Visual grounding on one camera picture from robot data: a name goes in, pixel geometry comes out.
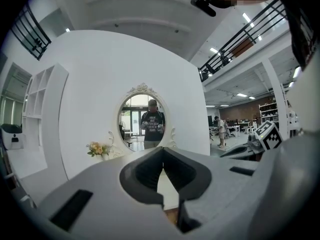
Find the curved white wall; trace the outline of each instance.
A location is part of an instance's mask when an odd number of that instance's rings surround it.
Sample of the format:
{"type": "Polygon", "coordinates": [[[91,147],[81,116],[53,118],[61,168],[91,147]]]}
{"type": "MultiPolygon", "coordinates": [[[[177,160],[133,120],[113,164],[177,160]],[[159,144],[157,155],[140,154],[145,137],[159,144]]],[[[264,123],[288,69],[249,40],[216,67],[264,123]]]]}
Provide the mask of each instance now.
{"type": "Polygon", "coordinates": [[[59,115],[61,153],[69,179],[99,161],[87,155],[86,144],[108,142],[115,107],[141,83],[153,88],[169,107],[177,146],[210,154],[199,73],[181,57],[132,36],[80,30],[54,40],[37,70],[56,63],[69,71],[59,115]]]}

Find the ornate mirror frame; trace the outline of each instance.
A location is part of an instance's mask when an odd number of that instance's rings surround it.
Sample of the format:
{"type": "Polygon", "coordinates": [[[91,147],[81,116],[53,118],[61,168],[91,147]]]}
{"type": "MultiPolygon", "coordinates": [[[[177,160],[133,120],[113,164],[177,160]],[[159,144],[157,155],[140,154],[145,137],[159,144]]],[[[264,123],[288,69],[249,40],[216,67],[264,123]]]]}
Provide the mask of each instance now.
{"type": "Polygon", "coordinates": [[[157,92],[155,92],[152,88],[148,87],[143,82],[139,84],[137,87],[132,87],[131,90],[129,90],[126,93],[126,95],[122,97],[121,101],[115,108],[113,121],[112,121],[112,131],[109,131],[109,134],[110,134],[109,140],[111,140],[109,157],[111,159],[134,153],[134,151],[132,151],[121,138],[120,129],[119,129],[119,115],[122,111],[123,106],[127,102],[127,100],[136,95],[149,95],[161,104],[164,111],[164,115],[165,115],[165,131],[159,146],[170,147],[170,148],[177,147],[174,141],[175,127],[171,122],[170,110],[166,102],[157,92]]]}

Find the shelving unit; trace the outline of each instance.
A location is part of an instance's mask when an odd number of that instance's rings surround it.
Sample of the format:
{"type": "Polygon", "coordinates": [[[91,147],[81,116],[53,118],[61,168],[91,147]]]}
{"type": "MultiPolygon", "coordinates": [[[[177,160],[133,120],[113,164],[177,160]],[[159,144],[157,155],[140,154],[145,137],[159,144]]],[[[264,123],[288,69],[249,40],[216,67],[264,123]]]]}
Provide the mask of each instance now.
{"type": "Polygon", "coordinates": [[[22,108],[23,149],[8,150],[12,169],[37,205],[68,180],[59,139],[60,105],[68,74],[57,63],[31,77],[22,108]]]}
{"type": "Polygon", "coordinates": [[[279,122],[277,103],[273,102],[270,104],[259,105],[261,123],[269,120],[274,123],[279,122]]]}

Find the t-shirt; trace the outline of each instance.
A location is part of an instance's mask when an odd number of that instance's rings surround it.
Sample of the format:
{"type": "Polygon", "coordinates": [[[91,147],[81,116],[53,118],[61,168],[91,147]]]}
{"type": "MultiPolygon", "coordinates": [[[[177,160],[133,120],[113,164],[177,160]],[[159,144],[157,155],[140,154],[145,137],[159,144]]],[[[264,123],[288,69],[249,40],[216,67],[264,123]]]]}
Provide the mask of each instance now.
{"type": "Polygon", "coordinates": [[[281,0],[292,36],[292,51],[302,70],[318,46],[318,0],[281,0]]]}
{"type": "Polygon", "coordinates": [[[159,142],[162,140],[164,134],[158,131],[158,125],[162,124],[163,126],[165,126],[166,119],[164,113],[159,111],[151,113],[150,111],[148,111],[142,115],[141,122],[148,122],[148,126],[145,129],[145,141],[159,142]]]}
{"type": "Polygon", "coordinates": [[[218,129],[219,129],[219,133],[224,133],[226,131],[224,121],[221,119],[219,119],[218,121],[218,129]]]}

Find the glass door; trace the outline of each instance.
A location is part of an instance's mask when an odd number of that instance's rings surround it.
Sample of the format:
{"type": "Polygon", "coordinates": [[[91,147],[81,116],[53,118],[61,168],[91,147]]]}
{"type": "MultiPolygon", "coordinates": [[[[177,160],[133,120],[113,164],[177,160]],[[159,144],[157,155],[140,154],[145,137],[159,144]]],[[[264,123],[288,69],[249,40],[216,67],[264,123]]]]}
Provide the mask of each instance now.
{"type": "Polygon", "coordinates": [[[139,124],[139,111],[132,111],[131,113],[131,123],[133,136],[140,136],[140,124],[139,124]]]}
{"type": "MultiPolygon", "coordinates": [[[[142,116],[144,115],[145,112],[148,112],[148,111],[139,111],[140,112],[140,125],[142,124],[142,116]]],[[[140,128],[140,136],[145,136],[145,132],[146,130],[143,130],[140,128]]]]}

